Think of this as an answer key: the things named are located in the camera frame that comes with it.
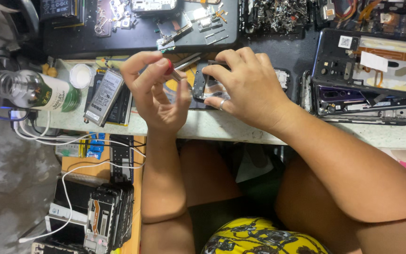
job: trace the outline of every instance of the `yellow patterned shorts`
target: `yellow patterned shorts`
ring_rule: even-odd
[[[239,218],[214,233],[202,254],[330,254],[307,234],[282,231],[270,220]]]

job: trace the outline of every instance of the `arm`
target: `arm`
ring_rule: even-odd
[[[285,95],[269,58],[251,49],[223,51],[203,73],[221,81],[231,96],[223,110],[292,146],[336,204],[360,222],[406,219],[406,169],[363,141],[306,113]],[[222,99],[205,104],[218,108]]]
[[[149,66],[139,75],[144,66]],[[176,149],[176,132],[190,105],[187,80],[178,84],[170,104],[162,83],[168,61],[161,52],[140,52],[129,58],[121,73],[148,125],[147,157],[142,180],[142,253],[194,253],[192,223]]]

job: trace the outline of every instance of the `hand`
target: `hand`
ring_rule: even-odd
[[[253,127],[270,131],[287,114],[292,103],[283,92],[269,57],[250,48],[220,52],[216,61],[224,61],[231,72],[220,65],[204,67],[202,72],[221,82],[231,97],[222,109]],[[223,99],[207,98],[204,103],[219,109]]]
[[[139,71],[149,65],[139,75]],[[163,90],[164,76],[169,67],[162,53],[139,52],[131,56],[121,67],[121,75],[136,101],[139,115],[147,122],[148,131],[175,135],[186,123],[191,97],[187,79],[178,83],[176,102],[170,104]]]

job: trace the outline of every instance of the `qr code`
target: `qr code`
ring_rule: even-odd
[[[341,37],[339,38],[338,47],[350,49],[350,46],[351,46],[351,45],[352,45],[352,37],[341,36]]]

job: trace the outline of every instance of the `sim tray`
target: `sim tray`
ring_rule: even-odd
[[[206,42],[206,45],[211,45],[211,44],[219,42],[219,41],[221,41],[223,39],[228,38],[228,35],[225,36],[224,35],[225,33],[222,34],[222,32],[225,31],[225,30],[226,29],[222,29],[222,30],[220,30],[218,32],[215,32],[215,33],[212,33],[212,34],[209,34],[209,35],[205,36],[204,40]]]

